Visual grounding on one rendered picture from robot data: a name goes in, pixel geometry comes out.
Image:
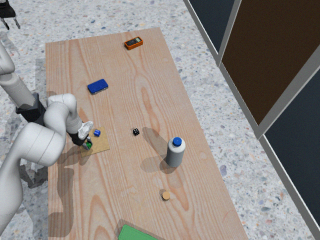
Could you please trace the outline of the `white plastic bottle with blue cap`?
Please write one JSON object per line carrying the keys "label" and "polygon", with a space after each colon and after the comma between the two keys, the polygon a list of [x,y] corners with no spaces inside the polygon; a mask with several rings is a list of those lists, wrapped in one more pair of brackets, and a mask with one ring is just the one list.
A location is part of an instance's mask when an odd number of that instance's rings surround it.
{"label": "white plastic bottle with blue cap", "polygon": [[178,167],[182,163],[185,141],[180,137],[172,137],[167,144],[166,162],[171,167]]}

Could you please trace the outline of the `blue die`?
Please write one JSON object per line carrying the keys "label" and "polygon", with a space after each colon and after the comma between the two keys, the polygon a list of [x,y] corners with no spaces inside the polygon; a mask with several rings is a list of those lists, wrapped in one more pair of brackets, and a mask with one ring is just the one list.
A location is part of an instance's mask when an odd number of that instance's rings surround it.
{"label": "blue die", "polygon": [[99,137],[100,134],[101,134],[100,130],[95,130],[95,132],[94,132],[94,135],[95,135],[95,136]]}

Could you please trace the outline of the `orange digital multimeter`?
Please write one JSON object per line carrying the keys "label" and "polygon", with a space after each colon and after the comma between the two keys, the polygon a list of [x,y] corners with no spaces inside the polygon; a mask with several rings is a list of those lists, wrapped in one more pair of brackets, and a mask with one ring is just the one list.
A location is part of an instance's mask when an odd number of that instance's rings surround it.
{"label": "orange digital multimeter", "polygon": [[141,45],[143,45],[143,40],[139,36],[124,42],[124,46],[128,50],[134,49]]}

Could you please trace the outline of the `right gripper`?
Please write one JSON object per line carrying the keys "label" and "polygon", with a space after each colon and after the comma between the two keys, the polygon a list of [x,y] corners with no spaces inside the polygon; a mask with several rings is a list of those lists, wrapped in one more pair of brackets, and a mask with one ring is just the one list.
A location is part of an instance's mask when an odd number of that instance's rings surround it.
{"label": "right gripper", "polygon": [[74,127],[66,127],[66,132],[69,134],[69,136],[72,139],[72,142],[75,145],[84,147],[85,150],[89,151],[89,147],[87,146],[85,140],[87,139],[87,142],[91,143],[91,137],[89,137],[89,132],[94,126],[94,123],[92,121],[83,122],[80,118],[79,123]]}

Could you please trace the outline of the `small tan cylinder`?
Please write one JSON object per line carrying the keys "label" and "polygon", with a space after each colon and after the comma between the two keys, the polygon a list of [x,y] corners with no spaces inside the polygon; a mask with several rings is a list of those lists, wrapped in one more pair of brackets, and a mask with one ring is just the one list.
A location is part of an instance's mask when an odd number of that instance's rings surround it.
{"label": "small tan cylinder", "polygon": [[162,194],[162,198],[167,201],[170,199],[170,193],[165,191],[163,194]]}

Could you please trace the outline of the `black die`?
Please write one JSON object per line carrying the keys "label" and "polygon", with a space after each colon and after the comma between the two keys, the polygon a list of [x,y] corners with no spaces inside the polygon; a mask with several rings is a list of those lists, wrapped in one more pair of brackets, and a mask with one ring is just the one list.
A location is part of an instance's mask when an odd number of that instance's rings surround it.
{"label": "black die", "polygon": [[139,132],[139,130],[136,128],[136,129],[133,130],[133,133],[134,133],[135,136],[136,136],[136,135],[138,135],[140,132]]}

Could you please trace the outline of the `green die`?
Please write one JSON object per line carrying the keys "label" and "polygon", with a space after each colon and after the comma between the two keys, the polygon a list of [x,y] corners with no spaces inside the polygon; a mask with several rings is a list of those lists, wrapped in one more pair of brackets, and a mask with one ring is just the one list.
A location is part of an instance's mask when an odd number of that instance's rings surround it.
{"label": "green die", "polygon": [[89,149],[92,147],[92,144],[89,142],[86,142],[86,145],[88,146]]}

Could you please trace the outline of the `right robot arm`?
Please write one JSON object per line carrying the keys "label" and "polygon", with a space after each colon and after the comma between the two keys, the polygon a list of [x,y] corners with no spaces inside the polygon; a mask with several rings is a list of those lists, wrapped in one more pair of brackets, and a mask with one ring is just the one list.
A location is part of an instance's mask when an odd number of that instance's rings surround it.
{"label": "right robot arm", "polygon": [[80,122],[77,99],[71,93],[52,95],[46,100],[44,126],[29,122],[18,133],[0,167],[0,237],[23,202],[21,159],[50,167],[66,144],[66,127]]}

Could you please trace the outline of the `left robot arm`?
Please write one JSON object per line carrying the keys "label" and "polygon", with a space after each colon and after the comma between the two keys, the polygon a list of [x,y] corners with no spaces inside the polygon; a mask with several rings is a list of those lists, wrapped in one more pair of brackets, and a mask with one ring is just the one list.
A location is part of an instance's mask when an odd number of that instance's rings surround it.
{"label": "left robot arm", "polygon": [[15,65],[0,41],[0,86],[17,108],[29,109],[36,103],[36,99],[14,71]]}

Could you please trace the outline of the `tan square mat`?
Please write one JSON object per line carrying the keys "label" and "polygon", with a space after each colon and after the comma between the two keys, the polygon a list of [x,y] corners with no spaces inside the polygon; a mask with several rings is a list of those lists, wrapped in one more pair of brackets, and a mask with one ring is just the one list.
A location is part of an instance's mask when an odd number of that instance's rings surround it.
{"label": "tan square mat", "polygon": [[[99,130],[101,132],[100,136],[94,135],[95,130]],[[110,146],[108,143],[108,139],[107,139],[107,135],[106,135],[106,131],[105,131],[104,126],[99,127],[99,128],[95,128],[95,129],[91,129],[88,134],[89,134],[88,136],[91,137],[91,141],[92,141],[93,145],[91,146],[91,148],[89,150],[86,150],[83,147],[83,145],[79,146],[82,158],[89,156],[89,155],[99,153],[99,152],[110,150]]]}

